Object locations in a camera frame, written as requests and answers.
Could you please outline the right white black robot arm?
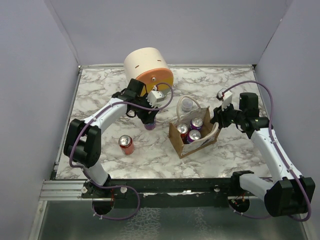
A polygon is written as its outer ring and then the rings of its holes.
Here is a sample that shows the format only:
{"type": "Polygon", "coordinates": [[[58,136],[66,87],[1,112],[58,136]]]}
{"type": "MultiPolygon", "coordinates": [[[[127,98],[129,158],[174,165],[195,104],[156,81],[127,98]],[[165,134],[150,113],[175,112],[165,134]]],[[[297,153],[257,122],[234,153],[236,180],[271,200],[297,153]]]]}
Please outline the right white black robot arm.
{"type": "Polygon", "coordinates": [[[232,104],[230,91],[221,91],[216,97],[222,104],[213,110],[210,122],[217,123],[219,129],[235,125],[245,133],[259,150],[272,176],[268,182],[251,170],[236,171],[231,176],[230,191],[236,196],[246,191],[252,193],[264,202],[272,217],[306,214],[302,220],[307,221],[311,217],[315,182],[293,165],[278,142],[269,118],[260,116],[258,95],[241,93],[238,109],[232,104]]]}

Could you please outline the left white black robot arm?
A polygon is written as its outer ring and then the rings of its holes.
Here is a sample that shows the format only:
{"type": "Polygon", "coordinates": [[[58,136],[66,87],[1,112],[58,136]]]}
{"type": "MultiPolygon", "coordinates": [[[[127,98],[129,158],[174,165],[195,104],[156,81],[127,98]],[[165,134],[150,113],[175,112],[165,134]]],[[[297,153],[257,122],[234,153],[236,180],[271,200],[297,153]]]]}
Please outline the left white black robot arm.
{"type": "Polygon", "coordinates": [[[73,119],[69,124],[63,154],[69,157],[72,167],[80,168],[89,180],[95,182],[93,191],[101,198],[111,190],[111,177],[99,162],[102,133],[130,111],[144,125],[155,122],[159,112],[156,103],[163,101],[165,95],[158,86],[149,92],[146,88],[144,83],[132,78],[127,88],[114,93],[103,108],[84,120],[73,119]]]}

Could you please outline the purple fanta can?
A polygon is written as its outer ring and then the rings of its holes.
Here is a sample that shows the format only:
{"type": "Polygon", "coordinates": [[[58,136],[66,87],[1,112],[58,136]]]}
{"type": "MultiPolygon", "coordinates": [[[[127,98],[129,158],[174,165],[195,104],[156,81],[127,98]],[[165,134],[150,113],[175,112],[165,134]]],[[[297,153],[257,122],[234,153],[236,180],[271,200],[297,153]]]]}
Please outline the purple fanta can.
{"type": "Polygon", "coordinates": [[[144,128],[148,131],[152,131],[155,127],[156,127],[155,121],[144,125],[144,128]]]}
{"type": "Polygon", "coordinates": [[[190,129],[200,131],[203,127],[203,120],[199,117],[195,117],[190,120],[190,129]]]}
{"type": "Polygon", "coordinates": [[[202,138],[202,135],[198,130],[190,130],[186,137],[186,142],[190,144],[196,140],[200,140],[201,138],[202,138]]]}

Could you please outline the purple Fanta can front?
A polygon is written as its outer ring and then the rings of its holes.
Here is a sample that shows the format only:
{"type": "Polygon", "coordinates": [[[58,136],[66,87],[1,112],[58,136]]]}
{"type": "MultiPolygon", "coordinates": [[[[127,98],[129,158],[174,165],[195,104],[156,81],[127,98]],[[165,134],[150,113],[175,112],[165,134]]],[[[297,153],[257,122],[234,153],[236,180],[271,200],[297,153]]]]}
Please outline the purple Fanta can front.
{"type": "Polygon", "coordinates": [[[203,120],[199,117],[195,117],[190,120],[190,129],[200,131],[203,127],[203,120]]]}

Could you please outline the burlap canvas tote bag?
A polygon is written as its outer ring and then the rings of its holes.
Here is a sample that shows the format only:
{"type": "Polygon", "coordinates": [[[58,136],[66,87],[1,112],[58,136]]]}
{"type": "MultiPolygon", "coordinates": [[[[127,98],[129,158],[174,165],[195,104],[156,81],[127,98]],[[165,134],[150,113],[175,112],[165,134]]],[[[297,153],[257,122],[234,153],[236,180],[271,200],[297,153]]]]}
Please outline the burlap canvas tote bag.
{"type": "Polygon", "coordinates": [[[217,142],[219,125],[211,123],[209,107],[201,105],[191,96],[182,96],[176,107],[177,120],[169,123],[169,140],[179,158],[184,158],[217,142]],[[196,104],[196,109],[180,115],[183,100],[196,104]]]}

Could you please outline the red cola can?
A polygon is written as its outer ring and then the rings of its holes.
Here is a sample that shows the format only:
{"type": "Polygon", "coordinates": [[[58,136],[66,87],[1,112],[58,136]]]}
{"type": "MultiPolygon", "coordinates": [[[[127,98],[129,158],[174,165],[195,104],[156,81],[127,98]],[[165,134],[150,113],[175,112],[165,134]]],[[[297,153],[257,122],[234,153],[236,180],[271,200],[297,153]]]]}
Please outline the red cola can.
{"type": "Polygon", "coordinates": [[[125,155],[130,155],[134,152],[134,143],[129,135],[122,135],[118,140],[118,145],[125,155]]]}
{"type": "Polygon", "coordinates": [[[182,141],[185,141],[189,133],[188,125],[186,125],[185,123],[180,123],[176,126],[176,129],[179,131],[182,141]]]}

